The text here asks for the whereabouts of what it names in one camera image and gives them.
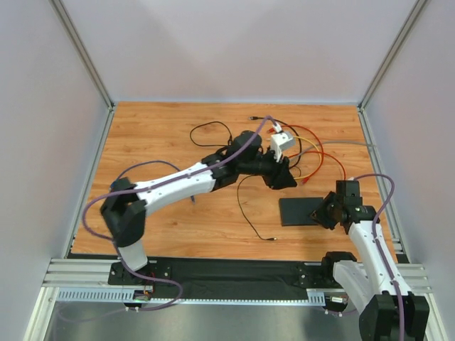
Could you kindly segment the black network switch box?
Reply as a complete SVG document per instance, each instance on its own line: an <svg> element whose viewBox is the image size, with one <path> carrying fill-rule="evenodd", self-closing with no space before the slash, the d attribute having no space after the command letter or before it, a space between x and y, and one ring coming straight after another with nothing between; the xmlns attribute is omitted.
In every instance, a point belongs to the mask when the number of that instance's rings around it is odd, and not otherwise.
<svg viewBox="0 0 455 341"><path fill-rule="evenodd" d="M315 226L312 212L323 202L322 197L288 197L279 199L280 220L283 227Z"/></svg>

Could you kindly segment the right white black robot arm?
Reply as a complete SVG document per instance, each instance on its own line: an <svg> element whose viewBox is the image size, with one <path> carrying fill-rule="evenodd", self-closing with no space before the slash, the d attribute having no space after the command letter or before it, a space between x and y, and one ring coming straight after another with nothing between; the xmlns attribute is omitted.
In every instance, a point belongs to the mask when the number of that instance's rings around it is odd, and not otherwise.
<svg viewBox="0 0 455 341"><path fill-rule="evenodd" d="M359 180L337 181L311 216L326 229L340 224L360 255L357 259L350 252L330 251L322 265L358 311L361 338L423 340L429 304L400 273L382 233L380 211L364 205Z"/></svg>

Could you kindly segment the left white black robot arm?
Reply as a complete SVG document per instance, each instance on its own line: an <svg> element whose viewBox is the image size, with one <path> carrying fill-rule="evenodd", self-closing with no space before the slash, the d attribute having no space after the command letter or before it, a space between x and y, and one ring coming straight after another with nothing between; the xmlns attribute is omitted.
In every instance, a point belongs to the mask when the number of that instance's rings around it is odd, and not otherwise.
<svg viewBox="0 0 455 341"><path fill-rule="evenodd" d="M167 205L225 188L240 175L260 176L273 190L295 187L289 159L283 154L294 144L288 131L279 131L271 135L269 147L262 149L261 136L244 131L230 145L185 170L138 183L128 178L115 181L100 213L121 259L132 271L148 264L141 241L145 221Z"/></svg>

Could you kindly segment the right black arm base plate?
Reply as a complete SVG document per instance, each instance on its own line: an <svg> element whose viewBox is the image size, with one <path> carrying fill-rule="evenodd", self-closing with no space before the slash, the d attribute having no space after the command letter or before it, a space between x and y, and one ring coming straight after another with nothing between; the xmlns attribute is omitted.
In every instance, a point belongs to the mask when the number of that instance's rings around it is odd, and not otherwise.
<svg viewBox="0 0 455 341"><path fill-rule="evenodd" d="M296 265L296 284L302 288L341 288L333 277L333 266L323 262L299 262Z"/></svg>

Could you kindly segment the right aluminium frame post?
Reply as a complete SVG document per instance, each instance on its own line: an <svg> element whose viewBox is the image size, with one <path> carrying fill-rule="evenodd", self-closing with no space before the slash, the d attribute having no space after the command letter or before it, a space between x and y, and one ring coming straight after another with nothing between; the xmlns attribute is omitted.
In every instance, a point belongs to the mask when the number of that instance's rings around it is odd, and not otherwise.
<svg viewBox="0 0 455 341"><path fill-rule="evenodd" d="M373 76L370 84L368 85L365 91L365 94L358 103L357 108L360 113L365 111L370 100L373 98L376 90L380 86L383 78L386 76L387 72L391 68L392 64L395 61L395 58L401 51L406 40L408 39L408 36L412 32L420 16L422 15L426 7L429 5L429 3L430 3L429 0L417 0L413 3L413 6L409 14L407 15L404 23L402 24L397 35L395 36L392 45L385 54L385 57L382 59L382 62L380 63L378 70L376 71L375 75Z"/></svg>

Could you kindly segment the aluminium frame post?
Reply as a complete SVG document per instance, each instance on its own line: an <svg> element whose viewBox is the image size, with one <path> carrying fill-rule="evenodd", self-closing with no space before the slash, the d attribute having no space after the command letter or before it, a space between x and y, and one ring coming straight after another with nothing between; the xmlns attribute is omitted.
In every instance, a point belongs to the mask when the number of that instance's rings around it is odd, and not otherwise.
<svg viewBox="0 0 455 341"><path fill-rule="evenodd" d="M70 17L68 10L65 7L65 4L61 0L50 0L50 5L52 6L56 16L60 20L70 42L72 43L77 55L79 56L81 62L83 63L90 79L92 80L96 90L98 91L99 95L103 99L103 102L106 104L109 110L113 109L115 104L109 92L100 77L100 74L95 67L95 64L88 53L85 44L80 37L80 34L75 27L73 20Z"/></svg>
<svg viewBox="0 0 455 341"><path fill-rule="evenodd" d="M373 98L376 90L380 86L383 78L386 76L387 72L391 68L392 64L395 61L395 58L401 51L406 40L408 39L408 36L412 32L420 16L422 15L426 7L429 5L429 3L430 3L429 0L417 0L413 3L413 6L409 14L407 15L404 23L402 24L397 35L395 36L392 45L385 54L385 57L382 59L382 62L380 63L378 70L376 71L375 75L373 76L370 84L368 85L365 91L365 94L358 103L357 108L360 113L365 111L370 100Z"/></svg>

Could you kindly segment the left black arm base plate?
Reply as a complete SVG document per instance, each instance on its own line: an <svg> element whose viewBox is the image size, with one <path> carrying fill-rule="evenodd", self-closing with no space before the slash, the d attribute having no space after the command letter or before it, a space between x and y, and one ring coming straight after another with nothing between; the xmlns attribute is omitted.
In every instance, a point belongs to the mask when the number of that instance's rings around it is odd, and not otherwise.
<svg viewBox="0 0 455 341"><path fill-rule="evenodd" d="M150 286L153 281L150 278L159 278L158 285L171 286L171 265L163 261L150 261L146 266L135 270L137 275L128 271L122 262L118 261L111 265L107 283L112 286Z"/></svg>

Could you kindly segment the aluminium front rail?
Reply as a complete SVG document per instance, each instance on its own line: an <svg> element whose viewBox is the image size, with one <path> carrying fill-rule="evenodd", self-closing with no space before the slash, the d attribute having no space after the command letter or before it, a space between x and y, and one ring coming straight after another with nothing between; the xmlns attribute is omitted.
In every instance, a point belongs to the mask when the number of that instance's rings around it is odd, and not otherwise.
<svg viewBox="0 0 455 341"><path fill-rule="evenodd" d="M52 259L43 287L106 288L110 267L118 259ZM431 293L432 288L421 264L397 264L403 279L416 294Z"/></svg>

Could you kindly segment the left aluminium frame post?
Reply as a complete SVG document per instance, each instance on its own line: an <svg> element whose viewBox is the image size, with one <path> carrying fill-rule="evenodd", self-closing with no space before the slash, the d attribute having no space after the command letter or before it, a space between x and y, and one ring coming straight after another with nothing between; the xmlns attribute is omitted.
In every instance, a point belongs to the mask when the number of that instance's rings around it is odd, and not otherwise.
<svg viewBox="0 0 455 341"><path fill-rule="evenodd" d="M77 55L79 56L81 62L83 63L90 79L92 80L96 90L98 91L99 95L103 99L103 102L106 104L109 110L113 109L115 104L109 92L100 77L100 74L95 67L95 64L88 53L85 44L80 37L80 34L75 27L73 20L70 17L68 10L65 7L65 4L61 0L50 0L50 5L52 6L56 16L60 20L70 42L72 43Z"/></svg>

